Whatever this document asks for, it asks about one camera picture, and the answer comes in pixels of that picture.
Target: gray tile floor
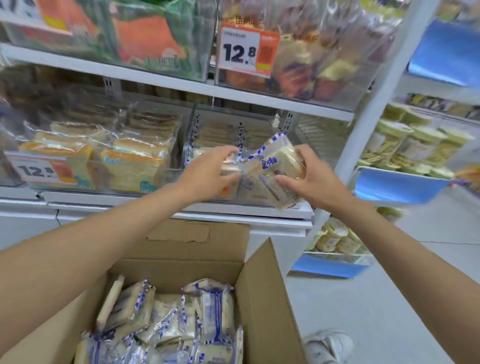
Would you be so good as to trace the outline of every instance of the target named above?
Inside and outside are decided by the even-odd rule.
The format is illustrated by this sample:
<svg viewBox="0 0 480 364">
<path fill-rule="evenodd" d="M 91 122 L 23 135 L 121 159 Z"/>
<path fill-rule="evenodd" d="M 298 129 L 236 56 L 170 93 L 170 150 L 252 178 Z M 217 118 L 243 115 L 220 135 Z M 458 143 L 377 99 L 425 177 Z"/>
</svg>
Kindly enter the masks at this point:
<svg viewBox="0 0 480 364">
<path fill-rule="evenodd" d="M 398 225 L 480 283 L 477 203 L 447 190 Z M 346 331 L 355 342 L 350 364 L 452 364 L 378 263 L 354 279 L 290 274 L 286 286 L 300 333 Z"/>
</svg>

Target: finger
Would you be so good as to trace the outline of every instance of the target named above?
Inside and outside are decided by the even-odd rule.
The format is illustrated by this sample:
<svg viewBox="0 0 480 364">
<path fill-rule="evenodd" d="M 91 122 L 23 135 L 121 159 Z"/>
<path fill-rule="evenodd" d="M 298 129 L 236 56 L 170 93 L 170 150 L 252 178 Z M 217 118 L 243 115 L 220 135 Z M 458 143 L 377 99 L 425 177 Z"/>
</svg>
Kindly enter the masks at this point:
<svg viewBox="0 0 480 364">
<path fill-rule="evenodd" d="M 216 160 L 224 161 L 230 154 L 240 152 L 236 146 L 217 146 L 213 148 L 210 153 Z"/>
<path fill-rule="evenodd" d="M 283 187 L 287 187 L 288 189 L 300 193 L 301 191 L 301 183 L 302 181 L 297 180 L 295 178 L 290 178 L 287 176 L 277 175 L 275 176 L 275 180 Z"/>
<path fill-rule="evenodd" d="M 230 186 L 237 182 L 241 177 L 240 172 L 231 173 L 227 176 L 220 177 L 223 187 Z"/>
<path fill-rule="evenodd" d="M 309 162 L 313 162 L 316 159 L 319 159 L 316 153 L 313 151 L 312 148 L 308 144 L 301 144 L 295 147 L 295 152 L 300 154 L 300 156 L 305 161 L 307 165 Z"/>
</svg>

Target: cardboard box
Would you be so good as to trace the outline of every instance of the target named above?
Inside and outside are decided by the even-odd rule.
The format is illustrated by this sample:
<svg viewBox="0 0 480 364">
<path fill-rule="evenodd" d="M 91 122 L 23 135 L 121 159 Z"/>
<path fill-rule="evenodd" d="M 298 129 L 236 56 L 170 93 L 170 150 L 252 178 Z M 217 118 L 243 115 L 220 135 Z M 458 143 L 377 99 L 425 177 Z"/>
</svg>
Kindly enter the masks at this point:
<svg viewBox="0 0 480 364">
<path fill-rule="evenodd" d="M 305 364 L 287 290 L 268 239 L 244 263 L 248 225 L 170 219 L 154 229 L 109 271 L 130 285 L 146 277 L 157 293 L 181 293 L 186 284 L 212 278 L 235 286 L 236 322 L 245 334 L 245 364 Z M 108 275 L 58 312 L 0 364 L 70 364 L 80 334 L 93 327 Z"/>
</svg>

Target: white cabinet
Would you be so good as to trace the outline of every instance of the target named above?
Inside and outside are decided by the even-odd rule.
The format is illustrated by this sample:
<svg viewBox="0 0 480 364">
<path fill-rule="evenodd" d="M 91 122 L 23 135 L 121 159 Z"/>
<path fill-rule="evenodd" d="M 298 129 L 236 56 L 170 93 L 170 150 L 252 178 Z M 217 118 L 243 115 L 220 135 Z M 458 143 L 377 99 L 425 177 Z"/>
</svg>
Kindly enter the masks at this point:
<svg viewBox="0 0 480 364">
<path fill-rule="evenodd" d="M 57 228 L 56 216 L 42 201 L 0 199 L 0 249 Z"/>
<path fill-rule="evenodd" d="M 93 212 L 105 210 L 105 207 L 83 207 L 52 205 L 59 209 L 58 221 L 61 225 L 77 221 Z M 278 265 L 283 276 L 286 276 L 296 258 L 303 250 L 306 230 L 312 228 L 312 223 L 307 220 L 294 220 L 286 218 L 259 218 L 226 214 L 207 213 L 178 213 L 173 217 L 191 220 L 233 222 L 249 224 L 251 226 L 250 239 L 248 242 L 245 259 L 248 259 L 262 243 L 272 238 Z"/>
</svg>

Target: person's right hand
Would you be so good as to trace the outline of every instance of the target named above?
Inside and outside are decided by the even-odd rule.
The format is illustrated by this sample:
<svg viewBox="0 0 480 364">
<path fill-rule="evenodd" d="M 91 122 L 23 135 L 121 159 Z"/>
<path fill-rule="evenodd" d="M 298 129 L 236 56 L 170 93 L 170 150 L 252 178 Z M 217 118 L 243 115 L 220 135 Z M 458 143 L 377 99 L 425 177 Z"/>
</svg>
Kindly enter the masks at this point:
<svg viewBox="0 0 480 364">
<path fill-rule="evenodd" d="M 306 144 L 296 146 L 295 152 L 305 161 L 307 174 L 304 180 L 277 175 L 276 181 L 297 192 L 313 207 L 334 213 L 339 207 L 348 204 L 352 194 L 333 172 L 327 162 L 320 160 Z"/>
</svg>

